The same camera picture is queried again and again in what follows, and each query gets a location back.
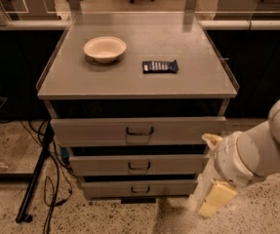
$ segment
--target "white robotic arm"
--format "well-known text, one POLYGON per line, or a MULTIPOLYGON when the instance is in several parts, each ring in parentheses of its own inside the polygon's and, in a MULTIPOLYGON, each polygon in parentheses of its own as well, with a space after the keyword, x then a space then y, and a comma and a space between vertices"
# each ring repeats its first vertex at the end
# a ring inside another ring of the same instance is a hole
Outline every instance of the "white robotic arm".
POLYGON ((235 187, 245 187, 280 173, 280 99, 271 108, 266 122, 220 141, 215 168, 235 187))

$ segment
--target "white bowl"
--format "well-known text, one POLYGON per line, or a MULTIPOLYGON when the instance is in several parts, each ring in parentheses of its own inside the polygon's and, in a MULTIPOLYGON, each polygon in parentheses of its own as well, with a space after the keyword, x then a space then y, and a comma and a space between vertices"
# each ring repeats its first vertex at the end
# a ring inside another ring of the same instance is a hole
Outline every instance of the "white bowl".
POLYGON ((103 36, 94 38, 84 45, 85 55, 100 63, 117 60, 127 49, 127 45, 119 38, 103 36))

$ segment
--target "drawer handle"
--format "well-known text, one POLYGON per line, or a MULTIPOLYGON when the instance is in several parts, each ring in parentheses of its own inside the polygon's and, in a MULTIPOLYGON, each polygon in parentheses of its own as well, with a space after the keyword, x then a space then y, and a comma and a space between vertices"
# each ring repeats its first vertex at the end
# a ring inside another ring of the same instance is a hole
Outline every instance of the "drawer handle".
POLYGON ((131 162, 129 162, 129 169, 134 171, 146 171, 150 168, 150 162, 148 162, 145 168, 133 168, 131 162))
POLYGON ((148 185, 148 186, 147 186, 147 189, 144 190, 144 191, 138 191, 138 190, 136 190, 135 188, 133 188, 133 186, 132 186, 132 187, 131 187, 131 191, 132 191, 132 193, 148 193, 148 192, 150 191, 150 186, 148 185))
POLYGON ((129 136, 151 136, 153 134, 153 127, 150 128, 149 132, 144 132, 144 133, 133 133, 130 132, 129 128, 127 128, 127 135, 129 136))

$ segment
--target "speckled floor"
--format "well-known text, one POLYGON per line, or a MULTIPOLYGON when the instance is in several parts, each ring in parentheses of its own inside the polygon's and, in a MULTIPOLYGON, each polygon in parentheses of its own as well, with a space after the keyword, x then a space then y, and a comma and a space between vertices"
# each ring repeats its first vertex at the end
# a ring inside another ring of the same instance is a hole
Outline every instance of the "speckled floor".
MULTIPOLYGON (((245 131, 263 119, 228 119, 223 135, 245 131)), ((31 172, 39 155, 37 143, 20 122, 0 124, 0 157, 10 172, 31 172)), ((26 185, 0 184, 0 233, 42 233, 48 207, 44 204, 44 180, 55 181, 55 167, 46 160, 28 213, 29 223, 17 224, 26 185)), ((159 199, 156 204, 124 205, 120 201, 87 201, 76 178, 66 175, 73 186, 71 198, 56 207, 51 233, 280 233, 280 174, 265 182, 241 189, 237 197, 211 218, 203 218, 197 209, 204 191, 216 172, 210 159, 199 184, 189 198, 159 199)), ((68 196, 69 185, 61 177, 59 199, 68 196)))

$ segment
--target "drawer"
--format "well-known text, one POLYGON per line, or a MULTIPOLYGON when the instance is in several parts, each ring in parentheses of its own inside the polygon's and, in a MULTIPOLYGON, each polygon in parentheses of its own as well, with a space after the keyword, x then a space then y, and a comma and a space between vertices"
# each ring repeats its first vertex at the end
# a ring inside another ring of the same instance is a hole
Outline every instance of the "drawer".
POLYGON ((218 134, 224 117, 54 119, 51 125, 63 147, 167 145, 201 143, 218 134))
POLYGON ((109 181, 89 181, 85 177, 82 183, 82 190, 87 199, 101 198, 124 198, 124 197, 161 197, 161 196, 187 196, 194 192, 197 181, 193 175, 181 175, 168 179, 158 179, 154 176, 151 180, 109 180, 109 181))
POLYGON ((201 174, 209 160, 205 145, 147 145, 72 148, 78 176, 201 174))

